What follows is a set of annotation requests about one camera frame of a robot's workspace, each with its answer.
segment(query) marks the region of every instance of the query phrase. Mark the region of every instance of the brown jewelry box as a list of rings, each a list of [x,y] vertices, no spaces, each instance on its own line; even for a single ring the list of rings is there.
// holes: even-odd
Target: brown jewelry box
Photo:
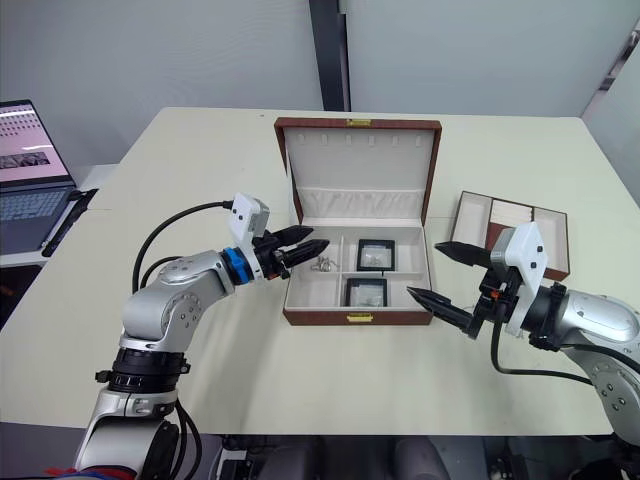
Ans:
[[[292,325],[426,325],[407,286],[430,288],[424,222],[442,126],[437,121],[278,118],[293,203],[309,238],[326,238],[332,271],[293,268],[284,316]],[[395,271],[358,272],[358,240],[394,240]],[[347,307],[350,278],[387,280],[386,307]]]
[[[491,250],[503,229],[532,221],[538,224],[549,257],[544,277],[565,279],[571,271],[566,213],[463,191],[451,240]]]

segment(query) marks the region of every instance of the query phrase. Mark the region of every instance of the blue ring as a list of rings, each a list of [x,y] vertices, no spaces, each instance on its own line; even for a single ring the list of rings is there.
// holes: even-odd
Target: blue ring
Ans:
[[[244,259],[244,257],[241,257],[240,255],[238,255],[233,248],[225,248],[224,253],[226,253],[227,256],[229,257],[229,260],[231,260],[231,266],[233,267],[233,269],[238,274],[238,277],[240,278],[240,285],[249,283],[249,276],[247,275],[247,272],[244,269],[245,266],[247,265],[247,262]]]

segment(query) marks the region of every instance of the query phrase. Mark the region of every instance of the robotic arm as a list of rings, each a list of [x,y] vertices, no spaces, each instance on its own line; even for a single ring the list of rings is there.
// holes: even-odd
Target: robotic arm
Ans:
[[[287,278],[287,270],[320,254],[327,240],[292,246],[313,230],[265,230],[269,209],[237,194],[229,218],[237,247],[167,264],[124,308],[124,331],[113,368],[96,374],[108,383],[96,402],[75,468],[117,471],[119,478],[169,478],[178,428],[165,420],[178,400],[176,383],[189,373],[184,352],[203,313],[235,287],[259,278]]]
[[[640,447],[640,315],[620,300],[567,290],[559,283],[540,286],[547,255],[535,223],[502,231],[493,250],[459,242],[436,248],[467,265],[487,269],[473,314],[430,290],[408,288],[426,310],[475,339],[485,320],[494,322],[492,362],[502,373],[536,374],[500,367],[497,341],[505,331],[529,332],[529,343],[564,352],[588,379],[544,372],[592,384],[615,435],[621,440],[626,470],[638,474]]]

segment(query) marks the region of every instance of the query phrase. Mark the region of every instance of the laptop screen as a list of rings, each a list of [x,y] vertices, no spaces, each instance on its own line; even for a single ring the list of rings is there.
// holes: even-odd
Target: laptop screen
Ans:
[[[71,180],[29,101],[0,104],[0,182],[30,185]]]

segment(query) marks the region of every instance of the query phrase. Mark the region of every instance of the white wall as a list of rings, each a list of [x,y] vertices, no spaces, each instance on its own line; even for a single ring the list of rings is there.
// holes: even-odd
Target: white wall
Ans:
[[[586,124],[640,206],[640,47],[634,49]]]
[[[638,0],[347,0],[354,111],[580,116]]]
[[[322,109],[300,0],[2,0],[0,98],[68,165],[119,162],[164,106]]]

